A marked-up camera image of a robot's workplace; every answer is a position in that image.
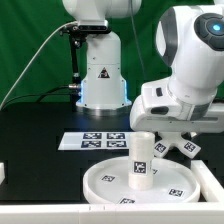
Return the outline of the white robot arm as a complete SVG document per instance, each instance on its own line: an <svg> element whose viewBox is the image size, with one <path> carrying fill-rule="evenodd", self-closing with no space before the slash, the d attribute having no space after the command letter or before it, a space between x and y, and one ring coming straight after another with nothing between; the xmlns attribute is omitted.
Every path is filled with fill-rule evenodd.
<svg viewBox="0 0 224 224"><path fill-rule="evenodd" d="M110 18L137 13L142 0L62 0L74 17L74 36L87 42L87 75L77 107L100 114L131 108L134 131L224 131L224 104L215 103L224 82L224 0L174 6L159 19L156 48L172 74L147 82L133 102L120 74L121 42Z"/></svg>

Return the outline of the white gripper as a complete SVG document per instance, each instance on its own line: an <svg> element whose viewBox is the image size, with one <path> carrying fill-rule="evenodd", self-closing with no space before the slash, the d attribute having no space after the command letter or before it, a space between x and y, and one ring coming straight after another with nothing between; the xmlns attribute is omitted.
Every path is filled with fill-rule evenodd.
<svg viewBox="0 0 224 224"><path fill-rule="evenodd" d="M134 131L224 132L224 103L191 105L171 95L168 79L144 83L130 112Z"/></svg>

